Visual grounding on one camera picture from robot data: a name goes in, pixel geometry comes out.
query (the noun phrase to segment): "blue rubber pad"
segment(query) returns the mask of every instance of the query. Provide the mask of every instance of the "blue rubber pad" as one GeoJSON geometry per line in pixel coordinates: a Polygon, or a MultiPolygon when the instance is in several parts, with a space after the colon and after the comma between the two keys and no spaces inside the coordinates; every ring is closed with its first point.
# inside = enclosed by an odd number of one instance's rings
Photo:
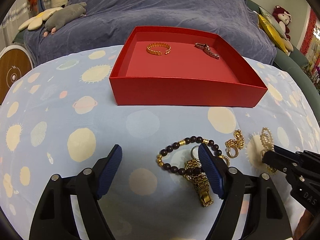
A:
{"type": "Polygon", "coordinates": [[[100,177],[99,177],[99,186],[97,190],[97,199],[102,198],[103,195],[107,194],[113,178],[118,170],[118,167],[122,160],[122,149],[120,146],[117,146],[112,156],[110,157],[108,163],[104,167],[100,177]]]}
{"type": "Polygon", "coordinates": [[[202,168],[204,169],[205,174],[207,175],[213,193],[217,194],[219,198],[223,198],[225,194],[223,189],[223,179],[212,160],[212,158],[217,157],[213,156],[210,150],[209,152],[207,152],[202,144],[199,146],[198,155],[200,163],[202,165],[202,168]]]}

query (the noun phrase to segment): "stuffed animal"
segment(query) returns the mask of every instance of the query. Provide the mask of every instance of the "stuffed animal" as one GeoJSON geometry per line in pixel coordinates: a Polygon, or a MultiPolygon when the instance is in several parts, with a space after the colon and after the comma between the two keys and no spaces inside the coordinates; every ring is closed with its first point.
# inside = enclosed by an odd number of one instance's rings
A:
{"type": "Polygon", "coordinates": [[[288,28],[288,24],[291,22],[291,15],[288,11],[286,11],[284,8],[280,6],[276,6],[273,11],[273,17],[276,19],[276,21],[279,23],[280,27],[285,32],[285,36],[290,41],[290,36],[288,33],[290,32],[288,28]]]}
{"type": "Polygon", "coordinates": [[[55,12],[61,9],[62,9],[61,7],[50,8],[39,13],[37,16],[32,17],[29,20],[25,21],[23,24],[21,24],[18,28],[19,32],[24,30],[27,27],[29,31],[38,29],[42,25],[43,21],[46,21],[47,19],[50,18],[50,16],[52,16],[55,12]]]}
{"type": "Polygon", "coordinates": [[[45,32],[43,36],[46,37],[48,33],[54,34],[67,23],[85,16],[86,11],[84,7],[86,5],[85,2],[71,4],[56,12],[45,23],[45,32]]]}

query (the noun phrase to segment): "jewelry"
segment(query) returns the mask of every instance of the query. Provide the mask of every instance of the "jewelry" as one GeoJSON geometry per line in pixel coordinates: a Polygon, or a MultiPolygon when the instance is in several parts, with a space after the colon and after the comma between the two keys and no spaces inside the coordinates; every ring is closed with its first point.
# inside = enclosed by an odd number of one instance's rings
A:
{"type": "Polygon", "coordinates": [[[178,149],[180,146],[182,145],[187,145],[189,143],[205,143],[206,145],[208,145],[209,147],[211,147],[211,149],[215,152],[216,156],[221,156],[222,155],[222,151],[219,149],[219,145],[218,144],[214,144],[213,140],[207,140],[207,139],[203,139],[202,137],[196,137],[196,136],[191,136],[190,138],[187,137],[184,140],[181,140],[179,142],[175,142],[172,145],[169,145],[166,147],[166,149],[162,149],[160,151],[160,154],[157,155],[157,162],[159,164],[160,167],[163,167],[164,170],[166,171],[171,171],[172,173],[178,173],[181,176],[184,176],[185,174],[187,175],[199,175],[201,172],[201,169],[197,169],[197,168],[190,168],[190,169],[184,169],[184,168],[180,168],[178,169],[178,167],[176,166],[171,166],[170,163],[164,163],[162,161],[162,157],[167,156],[168,153],[172,152],[173,150],[178,149]]]}
{"type": "Polygon", "coordinates": [[[166,147],[166,149],[162,149],[160,154],[157,155],[157,162],[160,167],[163,167],[164,170],[170,171],[172,173],[178,173],[179,175],[183,176],[187,180],[193,183],[195,191],[197,192],[200,202],[203,207],[207,207],[213,203],[213,200],[209,194],[209,181],[204,173],[203,168],[201,167],[201,163],[198,158],[195,158],[193,154],[193,150],[196,147],[193,147],[191,150],[191,157],[192,159],[185,163],[184,168],[178,169],[176,166],[171,166],[170,163],[164,163],[162,161],[162,157],[166,156],[168,153],[172,152],[173,150],[178,149],[180,146],[187,145],[189,143],[205,143],[212,150],[215,151],[216,156],[222,156],[222,151],[219,149],[219,145],[214,144],[213,140],[203,139],[202,137],[191,136],[190,138],[187,137],[184,140],[179,142],[175,142],[172,145],[166,147]]]}
{"type": "Polygon", "coordinates": [[[151,50],[150,48],[152,48],[152,47],[165,47],[165,48],[167,48],[167,50],[165,51],[165,55],[169,54],[170,51],[171,51],[171,46],[170,45],[165,44],[165,43],[156,42],[156,43],[149,44],[147,46],[147,52],[152,54],[152,55],[157,55],[157,56],[161,56],[162,55],[161,51],[151,50]]]}
{"type": "MultiPolygon", "coordinates": [[[[264,149],[261,151],[261,158],[263,158],[264,154],[267,151],[274,151],[275,150],[275,143],[273,141],[273,137],[271,131],[267,127],[263,127],[260,135],[260,141],[264,149]]],[[[274,173],[277,170],[273,167],[268,166],[268,171],[270,173],[274,173]]]]}
{"type": "Polygon", "coordinates": [[[233,136],[236,138],[236,140],[230,139],[225,142],[227,154],[230,158],[236,158],[239,155],[239,150],[241,150],[244,147],[244,138],[241,133],[241,130],[235,130],[233,136]],[[236,151],[235,155],[231,154],[231,148],[233,148],[236,151]]]}
{"type": "Polygon", "coordinates": [[[229,167],[230,166],[230,160],[227,156],[224,155],[220,155],[220,158],[222,158],[222,160],[224,160],[226,162],[226,165],[229,167]]]}
{"type": "Polygon", "coordinates": [[[218,54],[214,54],[211,50],[208,44],[201,44],[201,43],[195,43],[195,47],[198,49],[202,49],[207,55],[210,57],[213,57],[215,59],[219,59],[220,56],[218,54]]]}

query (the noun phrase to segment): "metal screw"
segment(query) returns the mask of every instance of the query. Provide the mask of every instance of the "metal screw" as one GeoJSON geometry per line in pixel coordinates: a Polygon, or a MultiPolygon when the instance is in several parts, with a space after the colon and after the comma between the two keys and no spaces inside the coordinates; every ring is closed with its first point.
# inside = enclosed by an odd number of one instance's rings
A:
{"type": "Polygon", "coordinates": [[[58,175],[58,174],[54,174],[54,175],[51,176],[51,179],[52,179],[53,181],[56,181],[56,180],[59,179],[59,175],[58,175]]]}
{"type": "Polygon", "coordinates": [[[262,173],[261,177],[265,180],[270,179],[270,176],[266,173],[262,173]]]}
{"type": "Polygon", "coordinates": [[[84,169],[83,174],[89,175],[89,174],[91,174],[91,172],[92,172],[92,170],[90,168],[86,168],[86,169],[84,169]]]}
{"type": "Polygon", "coordinates": [[[229,168],[229,172],[230,172],[231,174],[236,174],[236,173],[238,172],[238,170],[237,170],[235,167],[230,167],[230,168],[229,168]]]}

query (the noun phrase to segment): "dark wooden bead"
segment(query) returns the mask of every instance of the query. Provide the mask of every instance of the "dark wooden bead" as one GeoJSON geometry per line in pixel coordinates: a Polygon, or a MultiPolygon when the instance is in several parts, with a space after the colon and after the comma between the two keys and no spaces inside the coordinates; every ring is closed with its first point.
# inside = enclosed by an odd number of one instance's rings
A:
{"type": "Polygon", "coordinates": [[[170,170],[170,168],[171,168],[170,163],[165,163],[165,164],[163,165],[163,168],[164,168],[164,170],[166,170],[166,171],[170,170]]]}
{"type": "Polygon", "coordinates": [[[172,173],[177,173],[177,172],[178,172],[178,167],[172,166],[172,167],[170,168],[170,171],[171,171],[172,173]]]}
{"type": "Polygon", "coordinates": [[[183,176],[184,174],[186,174],[186,170],[184,168],[180,168],[178,170],[179,175],[183,176]]]}
{"type": "Polygon", "coordinates": [[[219,149],[219,145],[218,144],[212,145],[212,150],[217,151],[218,149],[219,149]]]}
{"type": "Polygon", "coordinates": [[[216,151],[216,155],[217,155],[217,156],[221,156],[221,155],[222,155],[222,150],[217,150],[217,151],[216,151]]]}
{"type": "Polygon", "coordinates": [[[209,140],[208,146],[211,147],[212,145],[214,145],[214,140],[209,140]]]}
{"type": "Polygon", "coordinates": [[[190,138],[187,137],[187,138],[184,139],[184,141],[186,142],[186,144],[189,144],[190,143],[190,138]]]}
{"type": "Polygon", "coordinates": [[[196,136],[191,136],[190,137],[190,142],[194,143],[197,141],[197,137],[196,136]]]}
{"type": "Polygon", "coordinates": [[[172,152],[173,151],[173,147],[171,146],[171,145],[169,145],[168,147],[167,147],[167,151],[170,153],[170,152],[172,152]]]}
{"type": "Polygon", "coordinates": [[[160,151],[160,154],[161,154],[162,156],[166,156],[166,155],[168,154],[168,151],[167,151],[166,149],[162,149],[162,150],[160,151]]]}
{"type": "Polygon", "coordinates": [[[193,168],[186,169],[186,175],[192,175],[192,173],[193,173],[193,168]]]}
{"type": "Polygon", "coordinates": [[[195,167],[195,168],[193,169],[193,175],[199,175],[200,172],[201,172],[201,169],[200,169],[199,167],[195,167]]]}
{"type": "Polygon", "coordinates": [[[197,137],[197,143],[202,143],[203,142],[203,138],[201,136],[197,137]]]}
{"type": "Polygon", "coordinates": [[[176,149],[178,149],[180,147],[180,144],[179,143],[173,143],[172,147],[173,147],[174,150],[176,150],[176,149]]]}

